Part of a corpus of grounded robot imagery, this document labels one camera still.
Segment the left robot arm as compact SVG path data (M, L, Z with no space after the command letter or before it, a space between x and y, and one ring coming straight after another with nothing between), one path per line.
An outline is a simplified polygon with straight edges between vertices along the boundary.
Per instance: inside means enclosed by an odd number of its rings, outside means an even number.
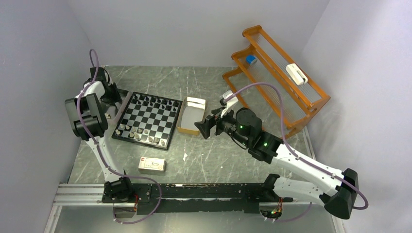
M134 187L108 145L106 130L117 124L130 94L118 89L103 67L90 68L89 78L80 94L65 100L65 108L74 134L86 142L95 154L104 175L103 202L128 202Z

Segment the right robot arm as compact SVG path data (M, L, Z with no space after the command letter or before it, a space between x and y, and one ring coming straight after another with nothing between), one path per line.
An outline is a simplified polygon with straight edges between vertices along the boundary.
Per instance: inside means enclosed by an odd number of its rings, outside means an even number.
M261 119L248 108L236 113L231 110L224 115L221 112L215 109L203 121L195 122L204 139L210 137L215 127L215 135L227 134L253 158L279 165L304 178L304 181L276 178L262 188L266 200L273 201L277 197L307 200L322 205L337 218L350 218L359 189L356 171L332 168L296 151L281 138L263 130Z

